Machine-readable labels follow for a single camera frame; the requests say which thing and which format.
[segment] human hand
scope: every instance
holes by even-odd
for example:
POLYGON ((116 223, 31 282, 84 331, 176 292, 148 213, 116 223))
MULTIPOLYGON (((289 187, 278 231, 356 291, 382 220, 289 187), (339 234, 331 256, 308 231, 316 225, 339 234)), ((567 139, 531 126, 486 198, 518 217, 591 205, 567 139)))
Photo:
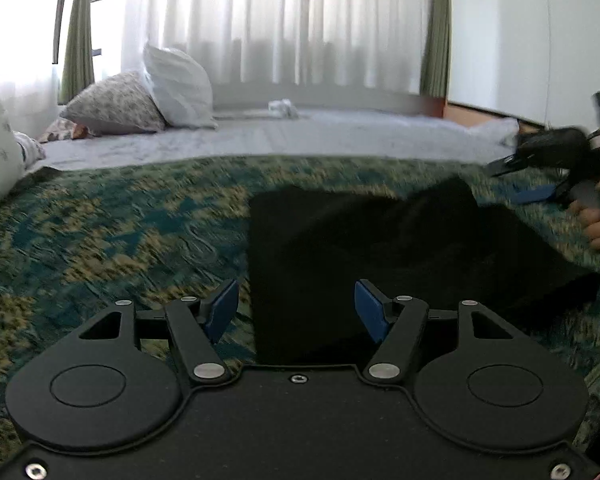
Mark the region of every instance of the human hand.
MULTIPOLYGON (((596 189, 600 191, 600 182, 596 189)), ((569 211, 578 215, 591 247, 600 251, 600 209, 585 208, 576 200, 569 206, 569 211)))

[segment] blue gripper pad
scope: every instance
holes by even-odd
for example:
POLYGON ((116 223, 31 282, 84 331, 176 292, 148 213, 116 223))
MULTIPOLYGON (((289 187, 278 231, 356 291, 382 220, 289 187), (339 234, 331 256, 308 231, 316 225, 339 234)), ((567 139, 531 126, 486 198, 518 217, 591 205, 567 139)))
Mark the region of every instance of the blue gripper pad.
POLYGON ((376 343, 383 341, 389 333, 389 324, 384 318, 382 303, 360 282, 356 282, 353 297, 356 312, 362 323, 364 323, 371 339, 376 343))
POLYGON ((546 184, 545 186, 538 186, 527 191, 520 191, 511 197, 511 201, 518 205, 546 202, 551 199, 554 194, 555 186, 553 184, 546 184))
POLYGON ((233 280, 212 303, 209 319, 203 326, 212 343, 220 341, 222 334, 238 310, 238 282, 233 280))

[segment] white cabinet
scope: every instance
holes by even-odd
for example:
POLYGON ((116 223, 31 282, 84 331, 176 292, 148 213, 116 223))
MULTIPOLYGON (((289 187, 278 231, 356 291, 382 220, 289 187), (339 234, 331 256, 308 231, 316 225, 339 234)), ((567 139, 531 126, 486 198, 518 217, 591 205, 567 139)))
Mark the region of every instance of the white cabinet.
POLYGON ((452 0, 449 100, 598 126, 600 0, 452 0))
POLYGON ((598 127, 600 0, 548 0, 551 64, 547 122, 598 127))

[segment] white sheer curtain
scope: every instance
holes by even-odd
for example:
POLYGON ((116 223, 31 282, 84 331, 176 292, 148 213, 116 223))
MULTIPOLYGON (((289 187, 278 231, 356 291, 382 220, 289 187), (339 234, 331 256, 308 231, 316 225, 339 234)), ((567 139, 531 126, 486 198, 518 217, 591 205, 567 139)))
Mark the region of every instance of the white sheer curtain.
POLYGON ((0 99, 11 126, 37 135, 58 114, 51 65, 57 0, 0 0, 0 99))
MULTIPOLYGON (((124 5, 123 70, 140 66, 142 45, 150 40, 184 50, 216 84, 414 93, 420 85, 429 0, 125 0, 124 5)), ((115 34, 108 37, 119 41, 115 34)))

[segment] green curtain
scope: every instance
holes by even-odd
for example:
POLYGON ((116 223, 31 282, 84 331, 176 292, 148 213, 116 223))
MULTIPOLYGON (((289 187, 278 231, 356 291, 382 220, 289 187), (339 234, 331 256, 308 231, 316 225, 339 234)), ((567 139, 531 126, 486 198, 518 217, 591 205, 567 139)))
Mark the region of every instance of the green curtain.
POLYGON ((420 94, 446 97, 449 79, 451 0, 433 0, 427 46, 422 59, 420 94))
POLYGON ((67 104, 94 81, 91 57, 91 0, 74 0, 66 38, 59 104, 67 104))

